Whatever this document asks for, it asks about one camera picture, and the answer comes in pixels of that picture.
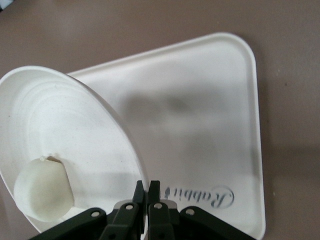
rectangular tray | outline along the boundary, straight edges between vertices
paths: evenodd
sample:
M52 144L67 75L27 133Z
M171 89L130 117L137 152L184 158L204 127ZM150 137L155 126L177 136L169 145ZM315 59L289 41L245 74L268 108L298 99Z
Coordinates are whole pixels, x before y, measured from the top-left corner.
M69 75L122 118L163 199L262 239L256 62L241 38L215 33Z

white food item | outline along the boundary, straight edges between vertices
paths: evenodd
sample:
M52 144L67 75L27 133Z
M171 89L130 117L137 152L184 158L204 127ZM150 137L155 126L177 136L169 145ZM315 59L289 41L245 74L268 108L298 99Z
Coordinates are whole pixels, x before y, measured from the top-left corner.
M44 157L29 162L19 173L13 195L21 212L42 222L63 217L74 204L64 165Z

white bowl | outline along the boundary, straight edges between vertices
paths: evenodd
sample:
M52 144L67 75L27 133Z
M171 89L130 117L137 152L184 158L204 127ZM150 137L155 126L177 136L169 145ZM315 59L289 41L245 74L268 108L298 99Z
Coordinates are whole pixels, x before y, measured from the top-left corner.
M148 187L113 109L83 83L46 67L16 68L0 80L0 152L12 197L26 163L52 156L64 164L74 207L54 222L27 217L40 232L91 207L111 212L132 198L137 180Z

circular logo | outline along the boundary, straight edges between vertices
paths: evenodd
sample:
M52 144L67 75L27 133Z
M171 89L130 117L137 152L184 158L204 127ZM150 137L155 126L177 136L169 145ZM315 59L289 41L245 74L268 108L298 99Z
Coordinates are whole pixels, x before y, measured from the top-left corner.
M226 209L235 201L234 192L227 186L216 186L212 189L211 207L214 209Z

brown table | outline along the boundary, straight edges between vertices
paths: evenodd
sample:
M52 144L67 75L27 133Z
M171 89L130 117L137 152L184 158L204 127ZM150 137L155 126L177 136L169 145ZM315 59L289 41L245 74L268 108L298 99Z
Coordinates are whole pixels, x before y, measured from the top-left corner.
M320 239L320 1L17 0L0 13L0 75L23 65L68 73L215 32L255 54L264 239ZM0 238L37 233L0 181L4 214Z

